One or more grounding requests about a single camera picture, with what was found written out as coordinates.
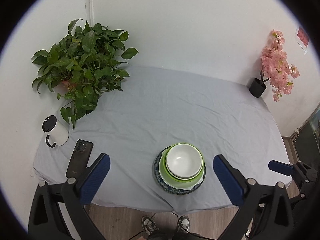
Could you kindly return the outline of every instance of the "white mug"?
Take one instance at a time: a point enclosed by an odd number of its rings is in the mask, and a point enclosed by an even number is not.
[[[42,130],[47,134],[45,142],[51,148],[56,145],[64,145],[69,138],[68,130],[57,120],[55,115],[50,115],[44,120]],[[54,142],[52,145],[49,143],[50,136]]]

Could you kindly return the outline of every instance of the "black lid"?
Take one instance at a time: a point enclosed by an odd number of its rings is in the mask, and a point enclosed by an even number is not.
[[[42,130],[44,132],[50,132],[55,127],[56,123],[57,118],[54,115],[50,115],[44,120]]]

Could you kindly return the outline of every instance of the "sneaker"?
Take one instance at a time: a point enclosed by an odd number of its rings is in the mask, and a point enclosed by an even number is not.
[[[145,230],[149,236],[153,231],[159,229],[156,227],[156,223],[153,221],[153,219],[149,216],[144,216],[141,223],[143,230]]]
[[[177,231],[186,233],[186,230],[189,231],[189,228],[190,228],[190,219],[187,216],[181,216],[179,218],[179,223],[177,225]]]

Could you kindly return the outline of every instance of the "stacked bowls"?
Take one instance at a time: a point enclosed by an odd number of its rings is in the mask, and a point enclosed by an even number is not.
[[[191,190],[203,180],[204,160],[193,145],[178,143],[162,152],[159,172],[169,186]]]

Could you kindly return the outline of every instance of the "black cable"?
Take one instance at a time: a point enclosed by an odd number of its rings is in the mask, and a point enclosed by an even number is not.
[[[136,235],[134,235],[133,237],[129,238],[128,240],[131,240],[132,238],[136,237],[138,234],[141,234],[141,233],[143,233],[143,232],[145,232],[145,230],[143,230],[143,231],[141,231],[141,232],[137,233]]]
[[[128,240],[131,240],[132,238],[136,237],[138,234],[141,234],[141,233],[143,233],[143,232],[145,232],[145,230],[143,230],[143,231],[141,231],[141,232],[137,233],[137,234],[136,234],[136,235],[134,235],[133,237],[130,237]]]
[[[191,235],[193,235],[193,236],[195,236],[195,237],[199,237],[199,238],[202,238],[202,239],[216,240],[216,239],[212,239],[212,238],[207,238],[207,237],[203,237],[203,236],[198,236],[198,235],[196,235],[196,234],[194,234],[194,233],[190,233],[188,230],[186,230],[186,229],[183,227],[182,224],[180,224],[180,222],[179,222],[179,216],[178,216],[176,213],[173,213],[172,211],[171,211],[171,213],[177,216],[178,224],[179,224],[179,225],[182,227],[182,229],[185,230],[188,234],[191,234]]]

